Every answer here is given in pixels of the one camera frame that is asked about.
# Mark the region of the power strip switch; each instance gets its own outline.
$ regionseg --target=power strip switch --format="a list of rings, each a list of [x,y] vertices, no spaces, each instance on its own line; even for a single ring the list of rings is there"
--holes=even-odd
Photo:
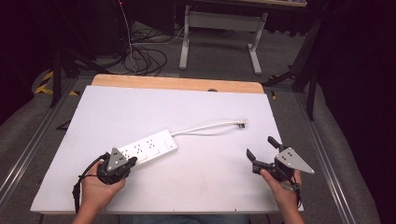
[[[161,157],[177,149],[177,145],[168,130],[163,130],[149,137],[143,138],[130,145],[113,148],[107,166],[110,172],[128,162],[132,157],[137,157],[135,166]]]

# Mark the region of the white desk frame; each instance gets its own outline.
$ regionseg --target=white desk frame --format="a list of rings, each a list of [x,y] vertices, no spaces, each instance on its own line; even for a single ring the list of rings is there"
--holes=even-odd
[[[256,75],[262,74],[259,59],[257,58],[256,49],[262,36],[262,30],[267,18],[267,13],[262,13],[261,17],[247,17],[224,15],[204,12],[190,11],[191,6],[186,6],[185,20],[184,20],[184,38],[183,46],[180,56],[181,70],[187,68],[187,60],[189,56],[189,29],[190,27],[212,28],[212,29],[226,29],[245,32],[256,32],[253,44],[248,44],[247,49],[253,64],[254,73]]]

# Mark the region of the human hand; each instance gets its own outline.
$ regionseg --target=human hand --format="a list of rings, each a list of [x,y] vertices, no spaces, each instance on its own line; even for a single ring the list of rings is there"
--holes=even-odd
[[[102,161],[97,162],[82,180],[82,200],[78,215],[73,223],[92,223],[96,215],[104,209],[113,199],[113,197],[125,186],[126,180],[106,185],[99,180],[97,175],[98,165]]]
[[[297,207],[297,194],[295,191],[285,189],[266,170],[260,170],[262,178],[267,182],[273,192],[276,204],[284,218],[285,223],[304,223]],[[295,170],[294,177],[302,185],[301,172]]]

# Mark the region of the person's right hand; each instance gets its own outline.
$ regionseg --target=person's right hand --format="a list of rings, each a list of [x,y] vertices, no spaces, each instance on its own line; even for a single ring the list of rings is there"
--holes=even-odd
[[[260,174],[271,188],[277,207],[279,208],[285,223],[304,223],[303,218],[298,211],[296,192],[282,187],[266,170],[261,170]],[[294,177],[301,187],[302,179],[299,170],[295,170]]]

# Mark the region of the black cable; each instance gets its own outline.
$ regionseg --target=black cable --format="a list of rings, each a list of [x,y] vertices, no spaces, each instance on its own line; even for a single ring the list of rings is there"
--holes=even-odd
[[[79,210],[79,197],[81,193],[81,181],[86,177],[86,176],[92,176],[92,175],[86,175],[88,171],[91,170],[91,168],[99,161],[99,160],[104,160],[108,158],[110,155],[108,153],[103,154],[102,156],[98,157],[96,160],[94,160],[88,167],[85,169],[85,171],[82,173],[82,175],[78,176],[78,182],[77,184],[73,187],[73,198],[75,200],[75,208],[76,208],[76,214],[78,213]]]

